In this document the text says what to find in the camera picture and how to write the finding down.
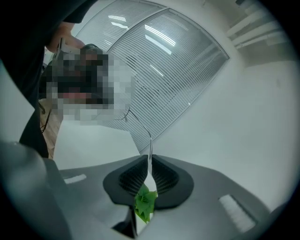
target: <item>black sleeve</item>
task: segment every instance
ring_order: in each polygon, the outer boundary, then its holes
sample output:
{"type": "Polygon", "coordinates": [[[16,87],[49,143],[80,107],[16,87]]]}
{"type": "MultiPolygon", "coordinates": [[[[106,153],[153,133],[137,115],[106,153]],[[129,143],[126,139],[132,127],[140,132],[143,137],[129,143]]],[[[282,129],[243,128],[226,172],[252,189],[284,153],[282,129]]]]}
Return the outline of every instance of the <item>black sleeve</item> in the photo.
{"type": "Polygon", "coordinates": [[[65,18],[64,22],[68,23],[81,23],[83,17],[90,9],[90,7],[96,2],[97,0],[87,0],[82,5],[80,5],[74,12],[72,12],[68,17],[65,18]]]}

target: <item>person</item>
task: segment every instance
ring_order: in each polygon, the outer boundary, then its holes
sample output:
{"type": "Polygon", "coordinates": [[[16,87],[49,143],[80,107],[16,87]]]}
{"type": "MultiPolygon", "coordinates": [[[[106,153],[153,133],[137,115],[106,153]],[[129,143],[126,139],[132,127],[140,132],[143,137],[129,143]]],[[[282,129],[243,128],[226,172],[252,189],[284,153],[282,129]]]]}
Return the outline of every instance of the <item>person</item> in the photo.
{"type": "Polygon", "coordinates": [[[35,108],[21,136],[20,143],[32,147],[42,157],[48,157],[45,139],[40,129],[38,88],[44,50],[55,52],[64,38],[67,45],[82,48],[84,43],[71,35],[75,23],[83,17],[96,0],[51,0],[6,2],[2,9],[13,9],[13,20],[2,19],[1,35],[7,37],[0,47],[0,58],[12,80],[28,102],[35,108]]]}

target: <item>hand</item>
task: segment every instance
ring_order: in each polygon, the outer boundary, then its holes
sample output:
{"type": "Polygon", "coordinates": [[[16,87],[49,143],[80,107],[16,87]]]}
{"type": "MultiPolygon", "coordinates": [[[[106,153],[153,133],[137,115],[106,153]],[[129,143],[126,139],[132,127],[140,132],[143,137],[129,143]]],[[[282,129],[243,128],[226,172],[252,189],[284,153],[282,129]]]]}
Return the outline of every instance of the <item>hand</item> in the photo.
{"type": "Polygon", "coordinates": [[[56,48],[60,42],[61,38],[65,39],[66,45],[75,47],[75,48],[82,48],[84,47],[84,43],[80,41],[79,39],[75,38],[71,34],[71,30],[73,28],[74,24],[73,23],[67,23],[67,22],[62,22],[61,25],[58,27],[56,32],[54,33],[50,44],[46,46],[46,48],[51,51],[55,52],[56,48]]]}

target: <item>floor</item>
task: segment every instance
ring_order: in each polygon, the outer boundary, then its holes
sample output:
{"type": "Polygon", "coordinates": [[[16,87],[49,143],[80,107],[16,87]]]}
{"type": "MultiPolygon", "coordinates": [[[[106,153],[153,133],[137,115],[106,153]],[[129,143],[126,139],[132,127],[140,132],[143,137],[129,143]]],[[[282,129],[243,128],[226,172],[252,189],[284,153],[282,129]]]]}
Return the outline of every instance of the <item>floor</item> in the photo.
{"type": "MultiPolygon", "coordinates": [[[[42,111],[40,111],[40,118],[41,118],[41,126],[43,126],[46,123],[48,113],[51,109],[51,102],[47,99],[42,99],[39,101],[40,104],[45,108],[45,113],[43,114],[42,111]]],[[[49,116],[49,121],[47,124],[47,127],[45,131],[43,132],[44,138],[47,143],[48,152],[49,152],[49,158],[53,159],[54,156],[54,147],[55,142],[58,134],[58,130],[60,128],[62,119],[58,115],[55,115],[53,112],[51,112],[49,116]]]]}

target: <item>black shirt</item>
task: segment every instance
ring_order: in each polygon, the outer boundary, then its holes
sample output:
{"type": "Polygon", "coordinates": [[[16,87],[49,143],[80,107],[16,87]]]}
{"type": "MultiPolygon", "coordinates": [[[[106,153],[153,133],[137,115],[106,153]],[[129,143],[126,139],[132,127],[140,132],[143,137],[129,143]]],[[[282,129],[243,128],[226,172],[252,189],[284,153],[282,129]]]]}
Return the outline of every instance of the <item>black shirt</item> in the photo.
{"type": "Polygon", "coordinates": [[[0,58],[26,99],[34,105],[43,64],[44,49],[62,21],[81,23],[96,0],[21,1],[1,8],[0,58]]]}

